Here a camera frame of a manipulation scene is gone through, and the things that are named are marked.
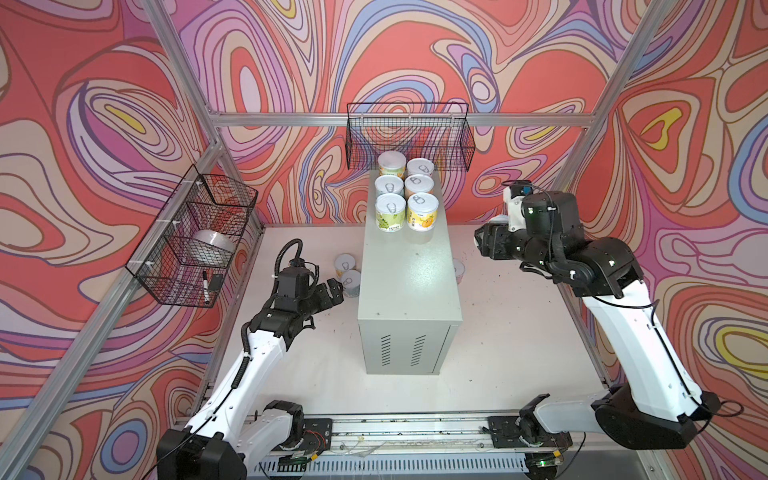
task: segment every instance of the white plastic lid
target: white plastic lid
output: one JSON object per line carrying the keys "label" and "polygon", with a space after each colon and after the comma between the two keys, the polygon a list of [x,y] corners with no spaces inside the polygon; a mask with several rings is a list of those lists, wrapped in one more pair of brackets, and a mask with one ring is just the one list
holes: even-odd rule
{"label": "white plastic lid", "polygon": [[453,259],[453,271],[456,276],[464,275],[464,272],[466,271],[464,263],[462,263],[462,261],[458,258]]}
{"label": "white plastic lid", "polygon": [[373,182],[376,190],[388,194],[396,194],[402,190],[402,178],[397,175],[382,175]]}
{"label": "white plastic lid", "polygon": [[376,209],[384,214],[397,214],[406,209],[406,199],[398,194],[383,194],[376,199]]}
{"label": "white plastic lid", "polygon": [[348,253],[342,253],[336,257],[336,260],[333,261],[333,266],[337,270],[351,270],[355,268],[355,257],[349,255]]}
{"label": "white plastic lid", "polygon": [[420,214],[434,212],[439,204],[440,202],[437,200],[437,197],[432,194],[413,194],[408,199],[408,208]]}
{"label": "white plastic lid", "polygon": [[435,164],[426,158],[414,158],[408,162],[408,172],[411,174],[432,175]]}
{"label": "white plastic lid", "polygon": [[379,155],[379,166],[389,170],[398,170],[406,165],[406,156],[398,151],[387,150]]}
{"label": "white plastic lid", "polygon": [[406,188],[414,194],[429,192],[434,186],[435,181],[426,175],[411,175],[406,178]]}
{"label": "white plastic lid", "polygon": [[360,272],[357,270],[347,270],[341,276],[341,284],[344,288],[354,288],[360,284]]}

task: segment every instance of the wire basket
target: wire basket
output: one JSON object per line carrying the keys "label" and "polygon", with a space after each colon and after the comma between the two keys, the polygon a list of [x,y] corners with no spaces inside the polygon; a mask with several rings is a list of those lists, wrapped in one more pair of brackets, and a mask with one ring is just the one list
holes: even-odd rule
{"label": "wire basket", "polygon": [[[160,304],[213,307],[257,195],[225,175],[198,174],[140,266],[126,268]],[[205,230],[217,233],[217,244],[200,240]]]}
{"label": "wire basket", "polygon": [[428,158],[437,170],[467,171],[475,139],[462,102],[357,102],[346,106],[346,166],[378,167],[379,155],[395,150]]}

